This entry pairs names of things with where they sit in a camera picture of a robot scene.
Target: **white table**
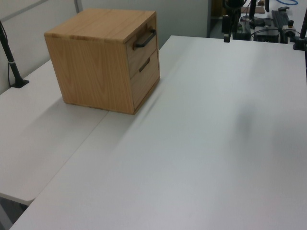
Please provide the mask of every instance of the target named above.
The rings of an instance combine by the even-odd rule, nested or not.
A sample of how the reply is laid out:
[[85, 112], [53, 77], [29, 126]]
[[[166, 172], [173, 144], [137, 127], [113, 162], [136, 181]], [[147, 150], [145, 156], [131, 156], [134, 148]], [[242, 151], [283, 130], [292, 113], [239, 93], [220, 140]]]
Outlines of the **white table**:
[[108, 113], [12, 230], [305, 229], [304, 53], [172, 36], [160, 64], [143, 108]]
[[29, 205], [107, 111], [63, 102], [51, 61], [0, 95], [0, 196]]

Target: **white wall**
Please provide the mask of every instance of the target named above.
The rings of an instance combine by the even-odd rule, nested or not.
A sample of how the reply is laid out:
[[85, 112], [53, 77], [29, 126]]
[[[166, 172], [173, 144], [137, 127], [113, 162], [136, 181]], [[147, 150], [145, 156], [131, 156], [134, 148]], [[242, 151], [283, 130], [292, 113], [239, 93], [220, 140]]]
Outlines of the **white wall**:
[[83, 9], [157, 11], [159, 46], [171, 35], [207, 36], [209, 0], [82, 0]]
[[[2, 23], [21, 77], [50, 60], [44, 32], [75, 15], [74, 0], [48, 0]], [[0, 94], [9, 88], [7, 65], [7, 58], [0, 46]]]

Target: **wood grain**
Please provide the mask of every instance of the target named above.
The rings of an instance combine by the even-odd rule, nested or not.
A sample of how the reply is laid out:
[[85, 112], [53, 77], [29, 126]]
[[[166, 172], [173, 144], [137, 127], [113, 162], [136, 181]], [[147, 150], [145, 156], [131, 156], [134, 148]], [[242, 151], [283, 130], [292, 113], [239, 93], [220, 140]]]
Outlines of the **wood grain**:
[[50, 37], [46, 43], [64, 102], [133, 113], [124, 44]]
[[137, 72], [131, 79], [134, 108], [137, 108], [139, 106], [143, 98], [146, 96], [147, 92], [159, 79], [160, 72], [158, 66], [158, 52], [155, 51], [150, 56], [150, 62], [142, 70], [142, 72]]
[[46, 32], [45, 37], [126, 43], [154, 16], [155, 11], [86, 9]]
[[154, 11], [89, 9], [46, 32], [64, 102], [134, 114], [160, 69], [157, 36], [133, 43], [156, 25]]
[[155, 17], [152, 18], [127, 42], [127, 55], [131, 78], [139, 70], [142, 64], [150, 57], [150, 55], [153, 54], [153, 52], [157, 49], [157, 40], [155, 37], [145, 47], [134, 48], [135, 42], [139, 41], [139, 38], [142, 37], [142, 35], [148, 34], [147, 32], [150, 28], [156, 29]]

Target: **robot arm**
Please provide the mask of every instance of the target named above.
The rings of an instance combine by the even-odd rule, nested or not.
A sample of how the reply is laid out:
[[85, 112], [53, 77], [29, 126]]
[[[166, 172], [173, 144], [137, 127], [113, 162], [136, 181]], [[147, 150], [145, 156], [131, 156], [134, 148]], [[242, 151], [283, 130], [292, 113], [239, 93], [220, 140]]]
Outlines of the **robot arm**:
[[222, 33], [224, 42], [230, 42], [232, 32], [237, 31], [237, 25], [241, 17], [241, 7], [247, 0], [223, 0], [223, 7], [229, 15], [223, 16]]

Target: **drawer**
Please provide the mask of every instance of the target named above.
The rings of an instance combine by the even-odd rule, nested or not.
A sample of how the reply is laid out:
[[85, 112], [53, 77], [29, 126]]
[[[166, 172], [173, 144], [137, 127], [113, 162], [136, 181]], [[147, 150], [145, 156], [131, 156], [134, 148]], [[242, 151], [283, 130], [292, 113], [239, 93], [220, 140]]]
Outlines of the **drawer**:
[[[135, 75], [143, 63], [157, 49], [157, 36], [154, 35], [154, 30], [156, 30], [155, 17], [139, 29], [126, 43], [130, 78]], [[149, 42], [144, 47], [135, 47], [136, 44], [144, 44], [146, 41]]]
[[159, 79], [159, 61], [157, 50], [143, 63], [142, 67], [130, 80], [132, 88], [132, 97], [134, 109], [136, 109], [152, 88], [154, 83]]

